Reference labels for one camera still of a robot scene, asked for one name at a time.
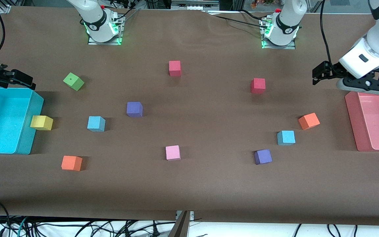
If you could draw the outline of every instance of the blue plastic container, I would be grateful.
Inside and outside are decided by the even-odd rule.
[[[43,98],[27,88],[0,88],[0,154],[30,154],[36,130],[33,115],[40,115]]]

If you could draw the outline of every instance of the green cube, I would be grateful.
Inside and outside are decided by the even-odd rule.
[[[78,91],[84,85],[84,81],[81,80],[78,76],[72,74],[71,72],[63,80],[69,87]]]

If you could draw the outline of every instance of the orange cube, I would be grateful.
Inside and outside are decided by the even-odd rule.
[[[64,156],[61,168],[68,171],[80,171],[83,158],[78,156]]]
[[[299,119],[299,124],[301,125],[303,130],[306,130],[308,128],[312,128],[319,125],[320,121],[318,120],[316,113],[312,113],[302,116]]]

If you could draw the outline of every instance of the pink bin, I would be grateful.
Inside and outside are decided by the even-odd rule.
[[[356,147],[379,151],[379,95],[350,92],[345,97]]]

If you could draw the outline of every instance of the yellow cube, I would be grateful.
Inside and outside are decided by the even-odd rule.
[[[34,115],[32,118],[31,128],[42,131],[50,131],[52,129],[53,119],[47,116]]]

